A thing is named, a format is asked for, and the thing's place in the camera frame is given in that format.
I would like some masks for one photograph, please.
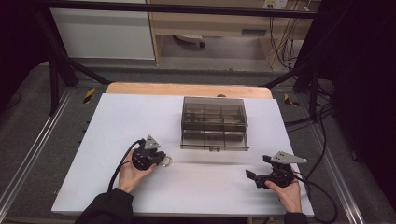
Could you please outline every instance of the gray carpet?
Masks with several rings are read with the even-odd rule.
[[[98,68],[96,72],[117,81],[239,84],[248,86],[266,83],[276,77],[274,74],[263,76],[261,73],[254,72],[189,72],[169,69],[156,69],[154,71],[145,69],[106,70]],[[30,145],[33,144],[50,111],[48,69],[37,67],[29,78],[32,80],[27,80],[19,89],[22,97],[26,97],[26,102],[20,101],[18,105],[0,115],[0,142],[2,152],[5,152],[1,157],[0,164],[2,190],[4,190],[13,174],[15,174],[18,164],[21,163]],[[292,80],[289,80],[289,84],[285,83],[283,87],[287,88],[291,83]],[[82,101],[88,89],[89,87],[78,87],[73,90],[71,99],[61,119],[43,148],[14,204],[8,211],[7,218],[74,219],[74,217],[53,214],[50,209],[56,197],[54,191],[64,181],[68,168],[78,150],[78,141],[82,140],[83,131],[89,126],[87,121],[91,119],[101,93],[106,91],[106,86],[97,87],[91,101],[84,105]],[[283,119],[289,121],[304,118],[304,112],[301,107],[285,105],[283,96],[283,93],[274,93]],[[295,95],[290,92],[290,97],[295,97]],[[367,167],[364,163],[355,162],[351,159],[350,149],[342,131],[338,127],[337,120],[330,117],[326,118],[325,127],[329,147],[343,172],[365,221],[367,223],[396,223],[394,211],[370,176]],[[309,161],[315,161],[318,158],[317,144],[309,127],[292,132],[289,137],[296,155],[307,158]],[[313,162],[309,162],[308,164],[300,165],[302,172],[307,173],[311,169],[312,164]],[[326,189],[336,201],[339,210],[337,222],[347,223],[347,215],[338,200],[337,193],[324,165],[321,164],[318,167],[311,180]],[[316,189],[312,190],[311,203],[318,217],[329,219],[332,216],[331,204]],[[259,218],[255,220],[256,223],[261,223],[261,221]]]
[[[185,70],[206,70],[201,64],[216,59],[210,69],[272,72],[264,61],[257,38],[204,37],[206,47],[188,43],[168,35],[164,38],[160,67]]]

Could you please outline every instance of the metal frame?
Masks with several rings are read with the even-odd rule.
[[[37,137],[34,145],[29,151],[25,161],[22,163],[20,169],[15,174],[13,180],[8,185],[7,190],[0,199],[0,222],[6,215],[7,210],[14,201],[18,191],[25,178],[28,176],[36,158],[38,157],[42,147],[46,143],[53,126],[56,124],[58,118],[64,111],[67,104],[67,98],[71,91],[66,93],[66,96],[59,104],[59,88],[58,88],[58,75],[60,75],[67,86],[76,86],[78,80],[72,68],[75,68],[102,84],[109,84],[108,81],[81,64],[73,61],[67,56],[67,53],[60,47],[53,35],[53,31],[45,21],[40,8],[73,8],[73,9],[89,9],[89,10],[113,10],[113,11],[146,11],[146,12],[168,12],[168,13],[195,13],[195,14],[214,14],[214,15],[235,15],[235,16],[253,16],[253,17],[274,17],[274,18],[300,18],[300,19],[331,19],[336,16],[334,13],[328,12],[313,12],[313,11],[290,11],[290,10],[272,10],[272,9],[256,9],[256,8],[236,8],[236,7],[202,7],[202,6],[179,6],[179,5],[155,5],[155,4],[132,4],[132,3],[105,3],[105,2],[82,2],[82,1],[64,1],[64,0],[35,0],[29,2],[30,9],[28,13],[32,13],[35,18],[36,24],[47,38],[50,48],[49,66],[51,74],[51,112],[53,115],[49,118],[46,126],[43,128],[42,133]],[[268,83],[264,86],[272,88],[276,83],[284,81],[298,72],[301,72],[306,67],[296,69],[286,76],[274,82]],[[317,136],[318,145],[320,146],[320,131],[314,127],[314,132]],[[328,151],[325,156],[326,165],[329,169],[332,181],[339,193],[340,200],[345,207],[346,214],[351,223],[363,223],[359,208],[355,204],[353,197],[347,187],[347,184],[340,174],[331,153]]]
[[[135,3],[108,3],[108,2],[86,2],[86,1],[65,1],[65,0],[35,0],[29,2],[28,13],[33,15],[38,29],[43,32],[49,43],[50,75],[51,75],[51,111],[52,115],[59,105],[58,74],[63,78],[66,86],[76,86],[78,79],[74,74],[74,69],[86,74],[102,84],[110,84],[112,81],[100,77],[88,68],[70,59],[67,53],[58,43],[53,31],[42,15],[42,8],[72,8],[88,10],[112,10],[112,11],[144,11],[144,12],[168,12],[168,13],[195,13],[213,15],[234,15],[252,17],[273,17],[273,18],[300,18],[300,19],[329,19],[336,15],[328,12],[316,11],[292,11],[273,10],[257,8],[239,7],[204,7],[204,6],[181,6],[181,5],[160,5],[160,4],[135,4]]]

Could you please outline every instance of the wire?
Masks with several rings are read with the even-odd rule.
[[[125,152],[125,155],[122,157],[122,160],[121,160],[120,164],[117,166],[116,171],[114,172],[113,176],[111,176],[110,183],[108,184],[108,188],[107,188],[107,193],[109,193],[111,190],[113,190],[114,181],[116,180],[116,177],[119,174],[121,166],[127,162],[131,162],[131,161],[125,161],[125,158],[128,156],[129,152],[132,150],[132,148],[134,148],[134,146],[136,144],[141,144],[142,142],[143,142],[143,140],[135,141],[134,143],[132,143],[132,145]]]
[[[332,97],[333,93],[334,93],[334,82],[332,81],[332,90],[331,91],[327,91],[325,90],[323,87],[321,87],[320,82],[318,82],[318,92],[328,95],[329,97]]]
[[[317,189],[319,189],[320,191],[322,191],[322,192],[324,193],[324,195],[326,195],[326,197],[330,200],[330,202],[332,203],[332,206],[333,206],[333,208],[334,208],[334,216],[333,216],[332,219],[329,220],[329,221],[327,221],[327,220],[322,220],[322,219],[320,219],[320,218],[318,218],[318,217],[314,217],[314,219],[315,219],[316,221],[321,222],[321,223],[333,223],[333,222],[338,218],[338,208],[337,208],[337,204],[335,204],[335,201],[332,199],[332,196],[331,196],[325,189],[323,189],[321,186],[319,186],[318,184],[316,184],[316,183],[314,183],[314,182],[308,181],[308,179],[306,178],[306,176],[303,175],[303,174],[301,174],[301,173],[298,173],[298,172],[295,172],[295,171],[291,172],[291,171],[286,171],[286,170],[277,169],[277,168],[275,168],[274,166],[273,166],[273,169],[274,169],[274,170],[277,170],[277,171],[279,171],[279,172],[281,172],[281,173],[284,173],[284,174],[286,174],[286,175],[292,175],[292,176],[294,176],[294,178],[296,178],[297,180],[301,181],[301,182],[305,185],[305,187],[306,187],[308,190],[311,190],[311,186],[314,186],[315,188],[317,188]]]
[[[312,0],[309,0],[308,4],[306,4],[306,6],[304,7],[305,11],[309,11],[309,5],[311,5],[311,1]]]
[[[323,94],[323,93],[318,92],[318,96],[319,96],[320,98],[322,98],[323,100],[327,101],[328,103],[331,101],[331,97],[329,97],[329,96],[326,95],[326,94]]]
[[[318,184],[315,184],[314,182],[308,181],[307,179],[301,179],[297,175],[293,175],[293,176],[294,176],[294,178],[296,178],[296,179],[300,180],[301,182],[303,182],[305,185],[314,186],[315,188],[317,188],[320,191],[322,191],[324,193],[324,195],[326,195],[326,197],[330,200],[330,202],[332,203],[332,206],[334,208],[334,216],[329,221],[322,220],[322,219],[320,219],[318,217],[314,217],[314,219],[316,221],[318,221],[318,222],[321,222],[321,223],[333,223],[338,218],[338,208],[337,208],[337,204],[335,204],[335,201],[332,199],[332,196],[325,189],[323,189],[321,186],[319,186]]]
[[[292,60],[291,55],[292,55],[292,51],[293,51],[292,46],[290,48],[289,64],[287,64],[287,60],[285,59],[285,52],[287,51],[287,45],[288,45],[289,39],[294,34],[294,31],[295,31],[297,25],[299,24],[299,22],[300,22],[299,19],[293,19],[291,21],[291,26],[290,26],[289,31],[287,32],[286,35],[282,36],[281,42],[279,43],[279,46],[276,47],[276,42],[275,42],[274,35],[273,35],[274,18],[270,17],[270,43],[271,43],[271,46],[272,46],[272,48],[274,50],[273,53],[276,55],[279,63],[283,67],[288,68],[289,70],[291,69],[290,68],[291,60]]]
[[[326,105],[324,105],[321,108],[320,112],[316,113],[316,115],[315,115],[316,119],[314,119],[312,117],[307,117],[305,119],[297,119],[297,120],[294,120],[294,121],[286,121],[286,122],[284,122],[284,124],[285,124],[285,127],[291,127],[291,126],[298,125],[298,124],[301,124],[301,123],[305,123],[305,122],[308,122],[308,121],[311,121],[311,120],[318,120],[318,119],[320,119],[320,115],[323,118],[326,118],[332,112],[333,112],[332,105],[331,104],[326,104]]]
[[[306,128],[306,127],[308,127],[309,125],[312,125],[312,124],[314,124],[314,123],[315,123],[315,122],[312,122],[312,123],[309,123],[309,124],[305,124],[304,126],[301,126],[301,127],[299,127],[299,128],[296,128],[296,129],[293,129],[293,130],[288,131],[288,133],[292,133],[292,132],[295,132],[295,131],[297,131],[297,130]]]
[[[308,180],[309,177],[311,177],[311,175],[314,173],[314,171],[317,169],[318,165],[320,164],[320,162],[323,160],[323,157],[326,153],[326,144],[327,144],[327,137],[326,137],[326,130],[324,129],[324,125],[323,125],[323,117],[322,117],[322,112],[323,112],[323,108],[325,106],[323,106],[320,109],[320,117],[319,117],[319,121],[320,121],[320,127],[323,133],[323,149],[322,152],[320,154],[319,159],[317,160],[317,162],[315,163],[314,167],[311,169],[311,171],[308,173],[308,175],[306,176],[306,179]]]

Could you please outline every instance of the white table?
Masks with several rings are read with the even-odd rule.
[[[270,174],[262,155],[292,154],[276,100],[244,98],[248,151],[209,152],[180,149],[182,96],[103,94],[78,153],[52,207],[55,213],[80,214],[107,189],[125,151],[151,134],[173,158],[158,167],[133,192],[140,216],[265,217],[285,213],[270,189],[257,189],[248,169]],[[313,216],[304,185],[303,211]]]

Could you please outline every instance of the black pole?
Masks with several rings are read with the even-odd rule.
[[[318,101],[318,67],[313,69],[311,77],[311,89],[309,95],[309,115],[314,122],[317,122],[317,101]]]
[[[84,73],[85,75],[95,79],[96,81],[100,82],[101,84],[108,85],[108,84],[111,84],[114,82],[114,81],[107,80],[107,79],[97,75],[96,73],[92,72],[90,69],[86,68],[84,65],[69,58],[67,55],[64,55],[64,59],[67,60],[72,67],[76,68],[77,70]]]
[[[305,66],[305,64],[303,64],[303,65],[299,66],[298,68],[295,68],[294,70],[289,71],[287,74],[285,74],[281,77],[278,77],[278,78],[268,82],[267,84],[260,85],[259,87],[265,87],[265,88],[271,89],[271,88],[277,86],[278,84],[288,80],[291,77],[299,76],[301,74],[301,72],[305,70],[305,68],[306,68],[306,66]]]
[[[55,36],[53,35],[53,32],[46,23],[42,11],[31,7],[30,12],[35,18],[39,30],[41,30],[43,32],[44,37],[46,37],[45,41],[49,43],[49,47],[43,46],[43,48],[49,50],[49,55],[51,56],[51,59],[55,60],[55,62],[57,63],[56,69],[59,75],[64,80],[64,84],[66,86],[76,86],[78,84],[78,79],[73,69],[71,69],[70,66],[68,66],[68,64],[64,63],[63,55],[62,55],[63,49],[59,46],[59,43],[56,40]]]
[[[41,7],[110,10],[110,11],[169,12],[169,13],[234,15],[234,16],[253,16],[253,17],[274,17],[274,18],[300,18],[300,19],[325,19],[336,16],[336,14],[330,12],[275,10],[275,9],[265,9],[265,8],[243,8],[243,7],[205,7],[205,6],[185,6],[185,5],[108,3],[108,2],[64,1],[64,0],[35,0],[32,3],[39,5]]]

